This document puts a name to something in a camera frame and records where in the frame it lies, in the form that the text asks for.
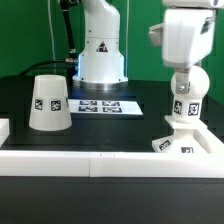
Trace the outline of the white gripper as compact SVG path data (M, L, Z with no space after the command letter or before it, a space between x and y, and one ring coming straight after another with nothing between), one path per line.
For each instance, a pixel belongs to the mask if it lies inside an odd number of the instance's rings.
M175 71L176 93L190 90L190 70L212 50L215 11L209 9L168 8L163 21L162 59Z

